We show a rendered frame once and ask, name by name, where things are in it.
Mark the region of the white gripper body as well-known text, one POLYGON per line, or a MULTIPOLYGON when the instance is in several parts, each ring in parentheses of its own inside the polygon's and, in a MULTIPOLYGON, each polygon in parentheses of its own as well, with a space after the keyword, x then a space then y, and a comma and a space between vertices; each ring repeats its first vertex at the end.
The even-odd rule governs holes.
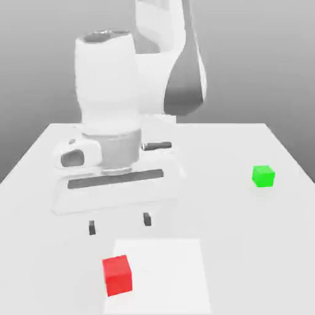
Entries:
POLYGON ((177 198, 185 179, 186 172, 175 157, 143 156, 130 173, 62 176, 55 185, 52 211, 69 215, 168 201, 177 198))

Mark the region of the small green cube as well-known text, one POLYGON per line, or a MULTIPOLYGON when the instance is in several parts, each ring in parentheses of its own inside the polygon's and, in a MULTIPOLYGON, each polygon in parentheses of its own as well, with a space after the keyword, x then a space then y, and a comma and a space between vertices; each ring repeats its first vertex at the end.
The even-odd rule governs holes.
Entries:
POLYGON ((265 188, 274 185, 275 172, 268 165, 255 165, 252 171, 252 181, 256 187, 265 188))

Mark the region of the small red cube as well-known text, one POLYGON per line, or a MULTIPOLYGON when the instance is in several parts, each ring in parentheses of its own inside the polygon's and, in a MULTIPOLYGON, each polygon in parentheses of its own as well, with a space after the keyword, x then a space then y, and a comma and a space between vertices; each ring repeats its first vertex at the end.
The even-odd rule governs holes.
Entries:
POLYGON ((132 271, 126 255, 102 260, 107 296, 132 291, 132 271))

